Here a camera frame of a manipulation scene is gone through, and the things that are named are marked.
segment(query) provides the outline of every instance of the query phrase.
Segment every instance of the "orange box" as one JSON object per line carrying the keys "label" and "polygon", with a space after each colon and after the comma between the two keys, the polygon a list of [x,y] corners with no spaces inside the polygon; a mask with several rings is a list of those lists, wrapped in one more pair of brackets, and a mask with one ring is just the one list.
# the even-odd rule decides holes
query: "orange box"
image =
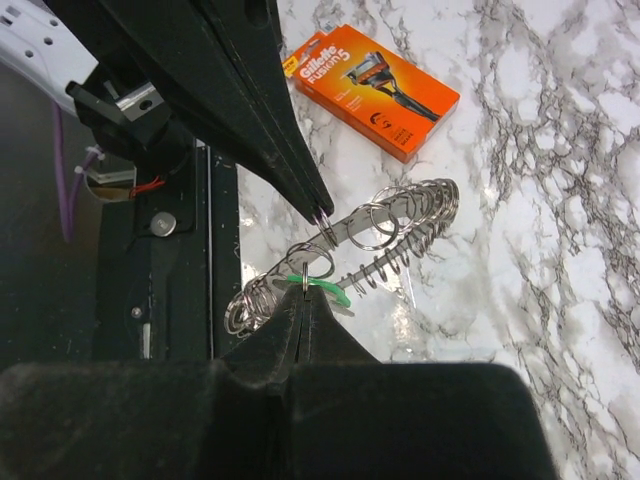
{"label": "orange box", "polygon": [[317,32],[282,65],[298,90],[403,163],[460,99],[348,25]]}

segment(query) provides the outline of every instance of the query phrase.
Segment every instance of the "dark floor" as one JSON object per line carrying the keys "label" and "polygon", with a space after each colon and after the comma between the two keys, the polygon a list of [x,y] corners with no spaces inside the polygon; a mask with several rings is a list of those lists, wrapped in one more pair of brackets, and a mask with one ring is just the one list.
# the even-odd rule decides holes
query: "dark floor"
{"label": "dark floor", "polygon": [[[100,204],[81,192],[75,240],[65,244],[49,100],[1,63],[0,85],[0,370],[18,362],[87,359]],[[77,119],[65,115],[65,141],[70,184],[93,140]]]}

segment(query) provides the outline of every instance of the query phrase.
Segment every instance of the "green plastic piece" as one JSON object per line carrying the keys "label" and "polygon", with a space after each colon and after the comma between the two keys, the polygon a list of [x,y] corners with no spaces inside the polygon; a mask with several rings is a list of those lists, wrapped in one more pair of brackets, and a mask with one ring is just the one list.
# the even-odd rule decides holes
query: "green plastic piece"
{"label": "green plastic piece", "polygon": [[[287,280],[293,283],[302,283],[302,277],[300,275],[289,275]],[[318,280],[316,278],[309,279],[309,285],[317,285],[324,288],[327,292],[331,293],[335,297],[335,302],[341,307],[349,308],[351,306],[351,300],[347,298],[339,286],[335,283],[325,282],[324,280]]]}

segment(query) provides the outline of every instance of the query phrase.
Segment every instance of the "razor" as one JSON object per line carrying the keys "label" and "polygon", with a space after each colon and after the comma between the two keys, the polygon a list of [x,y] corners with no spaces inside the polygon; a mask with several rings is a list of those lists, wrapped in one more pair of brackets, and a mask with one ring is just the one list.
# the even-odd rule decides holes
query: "razor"
{"label": "razor", "polygon": [[440,115],[432,112],[398,87],[398,83],[391,73],[391,67],[389,67],[380,52],[367,53],[364,61],[349,70],[346,76],[349,77],[354,85],[368,85],[386,93],[397,104],[402,105],[407,110],[411,110],[413,113],[428,118],[432,122],[440,120]]}

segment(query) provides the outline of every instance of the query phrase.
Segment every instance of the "marble countertop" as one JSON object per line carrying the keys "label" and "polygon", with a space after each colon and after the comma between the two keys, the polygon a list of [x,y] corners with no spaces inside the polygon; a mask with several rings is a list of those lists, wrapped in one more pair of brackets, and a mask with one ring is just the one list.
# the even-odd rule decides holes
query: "marble countertop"
{"label": "marble countertop", "polygon": [[[342,324],[385,362],[491,361],[529,386],[560,477],[640,478],[640,6],[625,0],[281,0],[288,51],[350,24],[460,92],[409,165],[293,92],[348,215],[446,177],[458,216]],[[247,281],[315,227],[240,172]],[[370,256],[335,253],[338,274]]]}

